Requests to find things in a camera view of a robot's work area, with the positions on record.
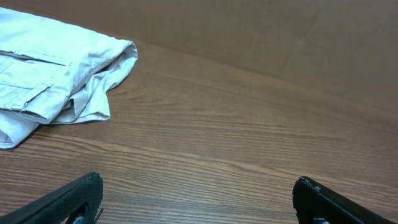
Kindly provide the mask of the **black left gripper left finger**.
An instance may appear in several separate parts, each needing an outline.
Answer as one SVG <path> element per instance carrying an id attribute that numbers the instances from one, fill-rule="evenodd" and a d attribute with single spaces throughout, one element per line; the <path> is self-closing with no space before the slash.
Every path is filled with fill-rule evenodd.
<path id="1" fill-rule="evenodd" d="M 90 172 L 1 217 L 7 224 L 96 224 L 103 209 L 103 180 Z"/>

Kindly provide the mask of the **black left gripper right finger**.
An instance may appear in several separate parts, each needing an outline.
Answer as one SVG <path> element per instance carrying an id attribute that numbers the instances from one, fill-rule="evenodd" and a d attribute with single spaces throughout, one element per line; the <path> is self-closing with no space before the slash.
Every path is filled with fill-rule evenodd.
<path id="1" fill-rule="evenodd" d="M 296 181 L 292 196 L 300 224 L 394 224 L 306 176 Z"/>

